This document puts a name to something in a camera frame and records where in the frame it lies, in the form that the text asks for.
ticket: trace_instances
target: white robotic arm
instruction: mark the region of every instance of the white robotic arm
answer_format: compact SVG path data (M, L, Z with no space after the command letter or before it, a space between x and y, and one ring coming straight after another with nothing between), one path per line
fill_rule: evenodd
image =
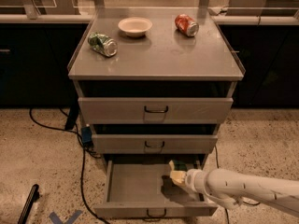
M246 197L299 217L299 181L242 175L224 169L208 173L173 169L170 177L175 184L202 193L227 209L237 208Z

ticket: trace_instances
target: white bowl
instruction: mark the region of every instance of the white bowl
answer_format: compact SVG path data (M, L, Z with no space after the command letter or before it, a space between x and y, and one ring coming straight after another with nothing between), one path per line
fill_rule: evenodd
M130 37L140 37L144 35L152 26L148 19L132 17L121 20L119 28Z

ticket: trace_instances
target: floor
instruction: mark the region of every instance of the floor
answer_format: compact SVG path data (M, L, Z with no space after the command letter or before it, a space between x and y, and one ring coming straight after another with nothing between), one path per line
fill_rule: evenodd
M183 6L197 0L105 0L107 6ZM211 0L225 6L227 0ZM33 109L38 122L64 128L60 109ZM73 133L46 129L32 122L29 109L0 109L0 223L17 223L31 187L39 185L27 223L102 223L85 208L80 194L82 149ZM247 175L299 180L299 110L233 108L221 125L219 165ZM205 170L216 168L215 150ZM101 160L86 156L84 193L88 205L102 202L105 172ZM295 224L298 218L260 204L229 211L230 223ZM142 219L109 219L115 224L148 223ZM161 219L153 223L224 224L224 209L212 217Z

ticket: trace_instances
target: black cabinet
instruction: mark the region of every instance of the black cabinet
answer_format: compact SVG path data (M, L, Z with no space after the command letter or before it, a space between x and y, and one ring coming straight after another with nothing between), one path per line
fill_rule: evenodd
M69 106L67 65L87 24L0 24L0 106Z
M246 74L234 106L299 106L299 27L221 25Z

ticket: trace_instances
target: green soda can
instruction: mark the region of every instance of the green soda can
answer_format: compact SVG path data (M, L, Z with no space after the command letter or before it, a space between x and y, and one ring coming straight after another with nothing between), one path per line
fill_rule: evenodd
M97 32L90 34L88 43L94 51L107 57L114 56L118 50L118 44L114 39Z

